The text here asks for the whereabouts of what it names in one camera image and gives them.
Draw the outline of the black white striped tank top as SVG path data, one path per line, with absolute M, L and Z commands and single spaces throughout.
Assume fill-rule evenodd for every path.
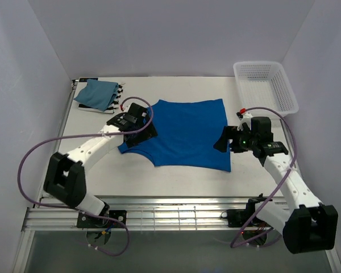
M 89 111 L 89 112 L 103 113 L 103 114 L 113 114 L 116 111 L 116 109 L 118 109 L 118 107 L 119 107 L 119 99 L 121 98 L 122 93 L 123 93 L 123 85 L 119 84 L 119 89 L 118 89 L 118 94 L 116 96 L 116 99 L 114 100 L 114 102 L 110 105 L 110 107 L 105 112 L 101 112 L 99 110 L 91 109 L 90 107 L 79 104 L 79 103 L 78 103 L 77 108 L 80 111 Z

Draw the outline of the royal blue tank top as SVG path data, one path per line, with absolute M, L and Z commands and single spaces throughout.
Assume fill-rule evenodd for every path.
M 230 152 L 219 152 L 213 145 L 227 125 L 222 99 L 201 102 L 158 100 L 152 107 L 154 138 L 120 153 L 145 156 L 154 166 L 191 166 L 231 172 Z

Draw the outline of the light blue tank top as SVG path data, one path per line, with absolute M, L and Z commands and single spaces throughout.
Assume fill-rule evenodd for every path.
M 88 79 L 86 87 L 74 98 L 79 104 L 105 112 L 116 99 L 119 84 L 117 82 Z

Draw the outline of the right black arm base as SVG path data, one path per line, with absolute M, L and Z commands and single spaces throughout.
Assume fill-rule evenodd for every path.
M 227 209 L 221 213 L 221 219 L 227 221 L 229 228 L 240 228 L 252 215 L 246 209 Z

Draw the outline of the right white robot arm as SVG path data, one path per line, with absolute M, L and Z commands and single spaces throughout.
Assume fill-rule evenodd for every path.
M 292 254 L 331 250 L 335 245 L 338 212 L 333 205 L 325 205 L 316 197 L 293 168 L 287 148 L 273 140 L 269 125 L 248 126 L 239 130 L 236 126 L 223 128 L 214 144 L 220 152 L 235 153 L 251 151 L 262 167 L 272 176 L 289 210 L 284 211 L 273 202 L 274 194 L 250 198 L 241 212 L 243 233 L 250 224 L 258 226 L 265 222 L 277 230 L 286 248 Z

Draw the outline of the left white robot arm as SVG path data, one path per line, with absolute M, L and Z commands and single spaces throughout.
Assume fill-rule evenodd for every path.
M 89 220 L 96 227 L 105 226 L 109 221 L 108 206 L 87 189 L 86 175 L 111 150 L 123 144 L 137 146 L 157 136 L 152 123 L 138 133 L 122 134 L 141 127 L 126 121 L 108 122 L 99 136 L 90 138 L 66 154 L 54 153 L 49 160 L 44 191 L 72 209 L 89 213 Z

